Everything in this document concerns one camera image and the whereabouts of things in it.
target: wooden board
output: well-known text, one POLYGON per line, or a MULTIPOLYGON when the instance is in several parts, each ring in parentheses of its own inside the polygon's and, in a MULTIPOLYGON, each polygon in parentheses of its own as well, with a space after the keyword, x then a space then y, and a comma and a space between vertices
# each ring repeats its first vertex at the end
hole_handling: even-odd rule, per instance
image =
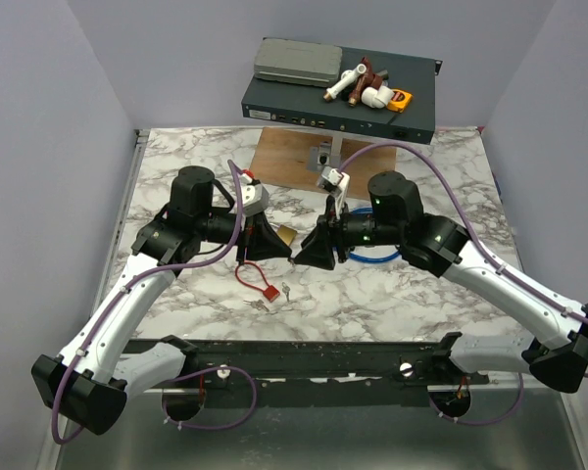
MULTIPOLYGON (((320 142, 331 141, 324 135, 293 132, 291 130, 266 127, 257 144, 250 170, 263 183, 285 188, 322 192, 317 186, 319 174, 307 170, 310 149, 320 142)), ((342 160, 348 159, 369 142, 344 139, 342 160)), ((368 200, 368 181, 381 171, 394 169, 396 149, 375 149, 356 159, 348 168, 351 176, 349 198, 368 200)))

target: yellow tape measure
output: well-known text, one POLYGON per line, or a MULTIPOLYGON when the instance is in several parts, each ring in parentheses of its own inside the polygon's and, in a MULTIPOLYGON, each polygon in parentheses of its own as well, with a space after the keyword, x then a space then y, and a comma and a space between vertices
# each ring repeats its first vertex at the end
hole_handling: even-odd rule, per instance
POLYGON ((398 88, 392 88, 394 96, 388 103, 387 109, 396 113, 402 113, 405 108, 412 101, 412 93, 407 91, 399 90, 398 88))

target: marble countertop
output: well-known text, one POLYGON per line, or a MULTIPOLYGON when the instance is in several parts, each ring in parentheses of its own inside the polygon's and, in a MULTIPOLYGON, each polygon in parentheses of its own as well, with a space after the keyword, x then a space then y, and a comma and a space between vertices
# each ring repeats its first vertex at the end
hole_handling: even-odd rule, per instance
MULTIPOLYGON (((148 223, 169 200, 170 185, 187 165, 212 169, 234 194, 226 161, 248 167, 259 142, 259 128, 157 129, 150 134, 138 181, 131 200, 115 263, 115 282, 140 227, 148 223)), ((512 265, 515 247, 503 215, 495 183, 479 133, 473 129, 435 134, 430 146, 415 146, 434 160, 448 179, 484 243, 512 265)), ((397 170, 415 181, 425 210, 459 221, 451 201, 433 173, 416 157, 397 152, 397 170)), ((275 224, 298 230, 292 248, 313 229, 324 207, 325 195, 267 186, 275 224)), ((351 208, 365 201, 349 200, 351 208)), ((211 245, 203 244, 203 250, 211 245)), ((389 247, 358 253, 388 254, 389 247)), ((349 261, 334 271, 292 266, 284 259, 262 261, 268 280, 277 288, 291 288, 290 302, 280 296, 269 312, 245 301, 261 293, 240 285, 233 276, 235 250, 223 261, 202 268, 200 274, 185 270, 153 304, 136 337, 211 340, 288 341, 422 341, 439 340, 462 330, 478 335, 512 333, 518 325, 476 295, 444 279, 409 267, 401 260, 370 265, 349 261)), ((251 281, 259 275, 245 273, 251 281)))

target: gray wall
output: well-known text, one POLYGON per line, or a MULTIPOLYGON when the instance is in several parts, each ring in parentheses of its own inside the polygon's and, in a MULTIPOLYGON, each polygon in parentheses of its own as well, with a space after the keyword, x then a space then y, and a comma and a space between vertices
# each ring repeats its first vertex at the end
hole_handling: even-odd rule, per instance
POLYGON ((264 36, 442 59, 438 123, 484 124, 555 2, 68 1, 143 127, 244 122, 239 102, 264 36))
POLYGON ((86 321, 134 134, 63 0, 0 1, 0 469, 34 468, 30 378, 86 321))
POLYGON ((588 0, 556 4, 484 141, 526 271, 588 301, 588 0))

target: metal key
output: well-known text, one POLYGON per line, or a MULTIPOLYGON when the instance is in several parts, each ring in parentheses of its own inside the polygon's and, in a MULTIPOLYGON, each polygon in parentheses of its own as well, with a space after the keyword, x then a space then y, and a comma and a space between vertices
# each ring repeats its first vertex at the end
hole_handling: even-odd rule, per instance
POLYGON ((264 304, 264 301, 262 301, 261 299, 259 299, 258 301, 244 301, 244 304, 248 304, 255 310, 270 311, 266 304, 264 304))
POLYGON ((283 283, 281 287, 283 288, 283 294, 285 294, 285 299, 287 299, 287 302, 290 302, 290 286, 283 283))

